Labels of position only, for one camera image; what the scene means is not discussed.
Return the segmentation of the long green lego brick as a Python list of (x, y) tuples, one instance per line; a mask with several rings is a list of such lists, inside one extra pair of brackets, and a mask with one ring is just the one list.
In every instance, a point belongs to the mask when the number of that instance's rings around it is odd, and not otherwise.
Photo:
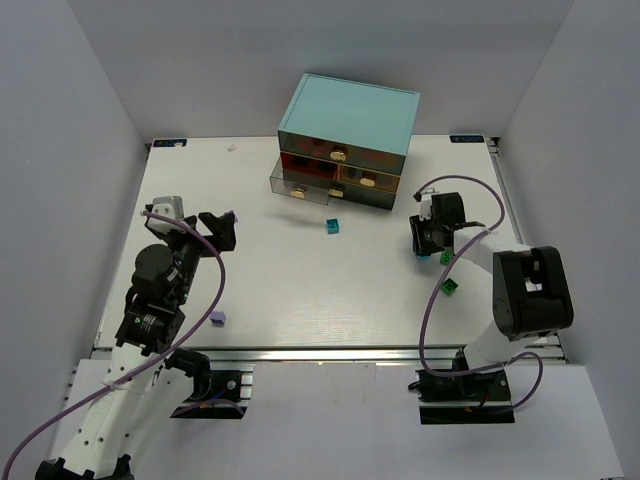
[(445, 250), (440, 255), (440, 264), (441, 265), (449, 265), (452, 262), (454, 254), (450, 250)]

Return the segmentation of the small clear drawer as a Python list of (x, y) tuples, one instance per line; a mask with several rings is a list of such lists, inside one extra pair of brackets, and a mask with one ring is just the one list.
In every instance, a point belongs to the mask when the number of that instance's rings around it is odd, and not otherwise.
[(330, 179), (286, 169), (281, 159), (276, 161), (269, 181), (275, 194), (322, 205), (329, 203)]
[(390, 193), (396, 193), (400, 183), (399, 176), (361, 169), (350, 165), (341, 165), (338, 168), (337, 179), (343, 183)]

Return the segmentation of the small teal lego cube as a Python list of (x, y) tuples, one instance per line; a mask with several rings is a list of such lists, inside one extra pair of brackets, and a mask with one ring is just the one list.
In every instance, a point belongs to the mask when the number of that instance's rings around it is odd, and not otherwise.
[(327, 219), (326, 229), (328, 234), (338, 234), (340, 232), (340, 225), (337, 219)]

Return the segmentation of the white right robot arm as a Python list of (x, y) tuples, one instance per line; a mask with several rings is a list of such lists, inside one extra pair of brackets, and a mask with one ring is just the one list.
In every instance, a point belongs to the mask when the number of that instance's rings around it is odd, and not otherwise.
[(466, 219), (457, 192), (417, 193), (420, 212), (409, 218), (414, 253), (424, 257), (450, 253), (440, 279), (453, 264), (469, 260), (491, 276), (492, 320), (465, 345), (452, 367), (455, 376), (497, 371), (529, 343), (569, 328), (574, 308), (560, 252), (507, 241), (490, 227)]

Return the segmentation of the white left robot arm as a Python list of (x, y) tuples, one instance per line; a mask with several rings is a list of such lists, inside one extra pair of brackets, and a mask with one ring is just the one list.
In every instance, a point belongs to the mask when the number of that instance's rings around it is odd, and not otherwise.
[(160, 428), (210, 375), (208, 358), (182, 346), (182, 307), (200, 260), (234, 250), (236, 215), (184, 218), (168, 203), (143, 215), (159, 241), (135, 258), (102, 387), (84, 400), (81, 425), (57, 458), (40, 464), (38, 479), (134, 478)]

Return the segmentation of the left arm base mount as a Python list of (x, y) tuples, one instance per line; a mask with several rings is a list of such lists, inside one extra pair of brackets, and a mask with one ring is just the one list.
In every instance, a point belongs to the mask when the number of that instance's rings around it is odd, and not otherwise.
[(240, 420), (248, 408), (253, 387), (250, 363), (212, 363), (210, 372), (193, 394), (173, 413), (177, 419)]

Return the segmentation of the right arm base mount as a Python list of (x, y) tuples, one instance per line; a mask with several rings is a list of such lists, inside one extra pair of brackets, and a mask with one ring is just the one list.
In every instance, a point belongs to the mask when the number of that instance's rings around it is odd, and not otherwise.
[(408, 390), (418, 396), (422, 425), (513, 424), (511, 391), (506, 372), (463, 377), (436, 377), (416, 372)]

